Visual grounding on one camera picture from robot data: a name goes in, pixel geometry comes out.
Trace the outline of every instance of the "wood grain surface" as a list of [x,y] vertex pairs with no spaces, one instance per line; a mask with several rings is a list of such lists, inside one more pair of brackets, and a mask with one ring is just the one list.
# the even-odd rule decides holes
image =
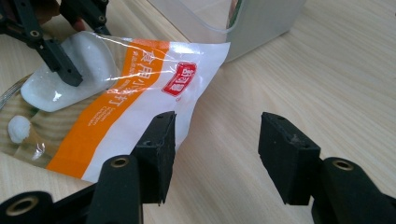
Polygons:
[[[313,223],[309,206],[282,203],[262,166],[263,111],[395,197],[395,12],[394,0],[307,0],[289,32],[224,64],[195,107],[166,203],[144,205],[145,223]],[[110,1],[107,17],[113,35],[186,41],[146,0]],[[61,17],[44,29],[61,40],[74,33]],[[0,93],[40,64],[0,35]],[[0,155],[0,202],[37,189],[57,201],[88,185]]]

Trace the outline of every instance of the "red logo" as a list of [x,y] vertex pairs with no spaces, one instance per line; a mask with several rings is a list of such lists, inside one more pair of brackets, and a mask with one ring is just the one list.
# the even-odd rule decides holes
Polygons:
[[197,65],[195,63],[178,63],[175,75],[163,87],[163,92],[173,96],[180,95],[194,78]]

